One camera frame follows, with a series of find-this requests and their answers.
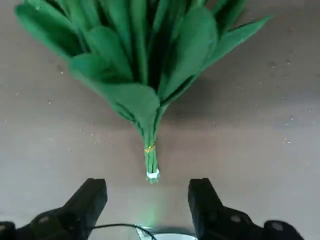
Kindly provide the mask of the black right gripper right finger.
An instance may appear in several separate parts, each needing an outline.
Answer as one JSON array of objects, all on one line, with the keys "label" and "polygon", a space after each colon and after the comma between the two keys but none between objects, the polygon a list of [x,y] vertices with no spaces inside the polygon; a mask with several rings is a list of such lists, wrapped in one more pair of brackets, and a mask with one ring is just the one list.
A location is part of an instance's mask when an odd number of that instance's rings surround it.
[{"label": "black right gripper right finger", "polygon": [[246,213],[223,205],[208,178],[191,179],[187,198],[199,240],[303,239],[287,222],[268,220],[263,226],[258,226]]}]

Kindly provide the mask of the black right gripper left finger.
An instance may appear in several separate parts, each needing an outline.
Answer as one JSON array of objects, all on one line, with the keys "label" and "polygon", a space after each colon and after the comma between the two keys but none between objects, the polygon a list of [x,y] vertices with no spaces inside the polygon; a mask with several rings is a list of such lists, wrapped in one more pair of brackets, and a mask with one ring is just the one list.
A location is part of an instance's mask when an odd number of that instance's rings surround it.
[{"label": "black right gripper left finger", "polygon": [[87,179],[61,207],[38,214],[17,228],[11,221],[0,223],[2,240],[87,240],[108,200],[106,181]]}]

